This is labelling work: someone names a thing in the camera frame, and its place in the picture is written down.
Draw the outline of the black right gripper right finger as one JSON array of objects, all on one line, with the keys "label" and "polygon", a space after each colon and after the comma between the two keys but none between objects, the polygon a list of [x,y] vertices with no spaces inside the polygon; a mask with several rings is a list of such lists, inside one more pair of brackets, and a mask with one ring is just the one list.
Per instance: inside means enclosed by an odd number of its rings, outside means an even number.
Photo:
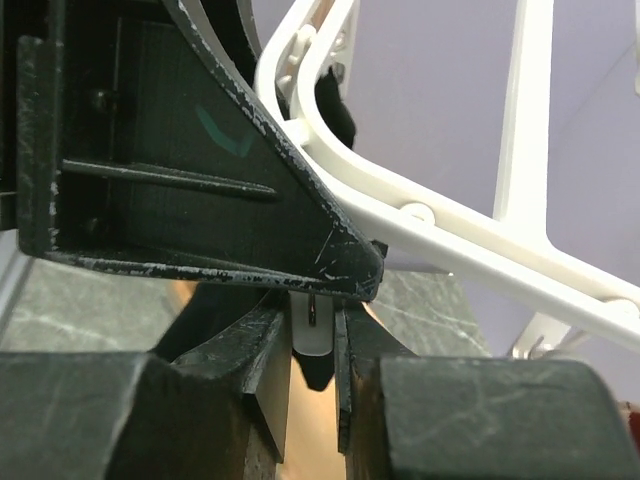
[{"label": "black right gripper right finger", "polygon": [[635,479],[604,382],[566,360],[420,357],[361,307],[335,314],[350,479]]}]

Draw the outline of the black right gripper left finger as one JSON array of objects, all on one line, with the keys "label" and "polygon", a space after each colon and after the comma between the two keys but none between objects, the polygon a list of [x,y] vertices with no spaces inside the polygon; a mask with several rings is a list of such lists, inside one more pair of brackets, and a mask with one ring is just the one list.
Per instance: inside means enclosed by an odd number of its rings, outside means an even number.
[{"label": "black right gripper left finger", "polygon": [[265,300],[167,363],[144,352],[5,353],[5,479],[271,479],[290,335]]}]

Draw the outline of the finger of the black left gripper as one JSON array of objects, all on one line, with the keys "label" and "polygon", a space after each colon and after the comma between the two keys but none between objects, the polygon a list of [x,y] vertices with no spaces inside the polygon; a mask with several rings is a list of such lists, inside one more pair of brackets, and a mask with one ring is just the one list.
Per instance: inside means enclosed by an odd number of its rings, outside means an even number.
[{"label": "finger of the black left gripper", "polygon": [[18,1],[14,225],[109,274],[370,300],[384,270],[250,86],[248,1]]}]

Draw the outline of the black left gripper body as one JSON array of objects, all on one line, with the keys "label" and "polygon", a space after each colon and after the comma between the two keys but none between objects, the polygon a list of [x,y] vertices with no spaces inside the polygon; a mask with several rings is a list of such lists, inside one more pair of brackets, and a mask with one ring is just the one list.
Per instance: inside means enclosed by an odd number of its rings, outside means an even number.
[{"label": "black left gripper body", "polygon": [[1,228],[58,230],[65,3],[1,3]]}]

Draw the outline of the white plastic clothes peg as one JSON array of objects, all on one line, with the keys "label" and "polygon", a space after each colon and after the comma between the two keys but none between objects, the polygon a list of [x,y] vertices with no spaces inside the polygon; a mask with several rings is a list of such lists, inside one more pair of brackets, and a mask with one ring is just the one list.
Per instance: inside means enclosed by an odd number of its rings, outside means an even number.
[{"label": "white plastic clothes peg", "polygon": [[333,351],[334,300],[332,297],[290,293],[293,349],[304,356],[323,357]]}]

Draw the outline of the white plastic clip hanger frame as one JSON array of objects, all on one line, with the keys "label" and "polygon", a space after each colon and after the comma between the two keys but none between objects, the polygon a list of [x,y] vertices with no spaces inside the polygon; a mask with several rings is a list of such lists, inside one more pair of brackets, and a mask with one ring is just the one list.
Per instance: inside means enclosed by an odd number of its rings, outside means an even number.
[{"label": "white plastic clip hanger frame", "polygon": [[515,358],[639,348],[635,1],[255,1],[257,91],[369,234]]}]

